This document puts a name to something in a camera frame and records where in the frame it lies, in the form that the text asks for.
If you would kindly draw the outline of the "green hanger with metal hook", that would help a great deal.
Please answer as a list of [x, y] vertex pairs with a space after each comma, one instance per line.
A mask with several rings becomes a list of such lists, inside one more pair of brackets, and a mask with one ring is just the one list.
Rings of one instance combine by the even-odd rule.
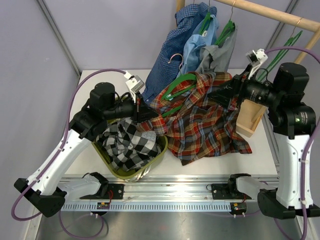
[[[288, 38], [288, 40], [286, 41], [286, 43], [284, 44], [285, 47], [288, 46], [293, 46], [298, 39], [300, 38], [301, 34], [303, 33], [303, 30], [301, 30], [300, 32], [298, 32], [295, 36], [293, 36], [295, 29], [297, 28], [298, 24], [301, 22], [303, 18], [301, 17], [299, 19], [299, 21], [296, 23], [296, 25], [294, 26], [292, 33], [290, 35], [290, 37]], [[280, 60], [282, 60], [282, 58], [288, 53], [288, 49], [282, 49], [280, 50], [277, 55], [272, 59], [272, 61], [270, 62], [270, 64], [264, 68], [264, 73], [261, 73], [258, 77], [256, 77], [256, 80], [258, 82], [263, 82], [264, 80], [267, 80], [268, 78], [268, 74], [270, 73], [271, 70], [273, 70], [273, 68], [280, 62]]]

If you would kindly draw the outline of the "grey shirt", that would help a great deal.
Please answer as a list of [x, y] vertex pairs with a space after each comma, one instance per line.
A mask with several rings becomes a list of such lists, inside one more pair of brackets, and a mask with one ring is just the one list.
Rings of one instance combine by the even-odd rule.
[[199, 74], [226, 73], [230, 64], [236, 43], [238, 28], [220, 45], [202, 47], [200, 50], [200, 64], [195, 70]]

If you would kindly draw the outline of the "red plaid shirt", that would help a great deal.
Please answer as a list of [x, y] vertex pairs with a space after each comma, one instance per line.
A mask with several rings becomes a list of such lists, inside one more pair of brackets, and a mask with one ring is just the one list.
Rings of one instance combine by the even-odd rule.
[[223, 108], [208, 98], [232, 76], [227, 72], [193, 75], [195, 80], [171, 83], [162, 90], [150, 104], [158, 117], [139, 123], [137, 129], [166, 136], [167, 148], [182, 165], [229, 153], [251, 154], [249, 143], [236, 132], [240, 111], [236, 99]]

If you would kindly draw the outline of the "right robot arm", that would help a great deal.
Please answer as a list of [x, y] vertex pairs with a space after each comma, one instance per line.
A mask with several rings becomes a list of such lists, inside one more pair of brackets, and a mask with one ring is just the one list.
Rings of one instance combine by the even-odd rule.
[[318, 217], [310, 191], [309, 152], [316, 133], [316, 113], [302, 102], [309, 75], [304, 66], [283, 63], [273, 81], [259, 82], [250, 75], [251, 65], [209, 93], [209, 98], [224, 108], [232, 100], [240, 105], [249, 100], [268, 109], [268, 118], [279, 148], [278, 187], [262, 183], [249, 174], [230, 176], [227, 193], [242, 194], [256, 200], [263, 215], [275, 219], [296, 216]]

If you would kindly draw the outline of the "green hanger of blue shirt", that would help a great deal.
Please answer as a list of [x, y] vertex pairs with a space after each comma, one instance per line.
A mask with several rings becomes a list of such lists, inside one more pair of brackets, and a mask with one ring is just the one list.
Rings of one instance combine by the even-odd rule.
[[199, 35], [203, 35], [205, 33], [205, 31], [208, 30], [209, 26], [210, 26], [210, 22], [211, 22], [211, 15], [212, 15], [212, 7], [211, 7], [211, 1], [208, 1], [208, 9], [207, 9], [207, 13], [203, 19], [203, 22], [200, 26]]

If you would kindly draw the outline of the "black white checkered shirt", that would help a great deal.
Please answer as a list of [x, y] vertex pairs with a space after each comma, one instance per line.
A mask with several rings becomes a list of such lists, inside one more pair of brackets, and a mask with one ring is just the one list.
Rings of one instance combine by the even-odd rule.
[[109, 155], [111, 165], [125, 172], [141, 169], [161, 153], [156, 133], [138, 131], [129, 117], [110, 124], [96, 142]]

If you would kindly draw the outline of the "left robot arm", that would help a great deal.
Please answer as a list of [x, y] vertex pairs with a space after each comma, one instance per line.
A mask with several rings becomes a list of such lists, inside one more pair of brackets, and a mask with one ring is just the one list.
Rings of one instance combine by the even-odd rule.
[[56, 149], [38, 170], [28, 178], [18, 178], [14, 187], [40, 214], [49, 218], [58, 213], [66, 202], [76, 199], [110, 197], [109, 181], [98, 172], [65, 185], [61, 178], [75, 159], [101, 135], [109, 120], [131, 117], [141, 123], [157, 116], [143, 101], [140, 89], [143, 82], [126, 81], [128, 97], [116, 97], [113, 84], [101, 82], [90, 91], [81, 110], [73, 116]]

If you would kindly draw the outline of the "olive green plastic basket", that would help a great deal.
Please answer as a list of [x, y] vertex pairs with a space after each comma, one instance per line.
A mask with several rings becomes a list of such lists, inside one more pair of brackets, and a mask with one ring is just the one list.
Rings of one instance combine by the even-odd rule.
[[161, 163], [168, 140], [154, 131], [140, 132], [131, 118], [123, 118], [110, 120], [92, 146], [116, 178], [136, 182]]

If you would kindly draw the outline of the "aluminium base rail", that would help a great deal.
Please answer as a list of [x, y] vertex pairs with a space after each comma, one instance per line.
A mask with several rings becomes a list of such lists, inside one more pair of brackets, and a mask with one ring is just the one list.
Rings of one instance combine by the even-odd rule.
[[211, 184], [226, 183], [228, 175], [144, 176], [136, 182], [126, 182], [105, 175], [110, 183], [123, 184], [125, 202], [205, 202], [213, 199]]

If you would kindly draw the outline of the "green hanger of grey shirt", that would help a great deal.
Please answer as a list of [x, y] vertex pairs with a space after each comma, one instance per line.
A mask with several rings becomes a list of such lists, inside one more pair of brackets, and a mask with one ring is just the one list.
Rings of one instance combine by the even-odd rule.
[[236, 0], [232, 3], [232, 7], [231, 7], [231, 14], [230, 14], [230, 18], [227, 22], [227, 24], [224, 26], [221, 34], [219, 35], [219, 37], [217, 38], [217, 40], [215, 41], [214, 45], [218, 46], [218, 47], [222, 47], [223, 44], [225, 43], [226, 39], [228, 37], [230, 37], [230, 35], [235, 31], [236, 26], [235, 23], [232, 21], [232, 16], [233, 16], [233, 8], [234, 5], [236, 3]]

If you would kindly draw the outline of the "light blue shirt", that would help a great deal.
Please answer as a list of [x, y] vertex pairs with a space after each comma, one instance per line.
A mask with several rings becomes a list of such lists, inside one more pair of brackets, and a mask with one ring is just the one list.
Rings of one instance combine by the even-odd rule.
[[186, 41], [183, 49], [183, 64], [176, 77], [188, 72], [194, 72], [202, 61], [200, 57], [201, 49], [210, 46], [217, 40], [217, 30], [219, 22], [214, 14], [210, 15], [208, 28], [200, 34], [201, 27], [205, 20], [202, 20]]

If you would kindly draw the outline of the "dark blue checkered shirt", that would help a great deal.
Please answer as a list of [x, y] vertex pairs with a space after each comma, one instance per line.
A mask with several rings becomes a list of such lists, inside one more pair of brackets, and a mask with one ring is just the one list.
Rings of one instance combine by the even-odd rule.
[[182, 62], [178, 54], [183, 54], [185, 43], [196, 27], [205, 19], [207, 13], [216, 16], [217, 12], [215, 6], [201, 2], [189, 4], [175, 13], [176, 28], [168, 33], [145, 81], [142, 97], [148, 105], [177, 77]]

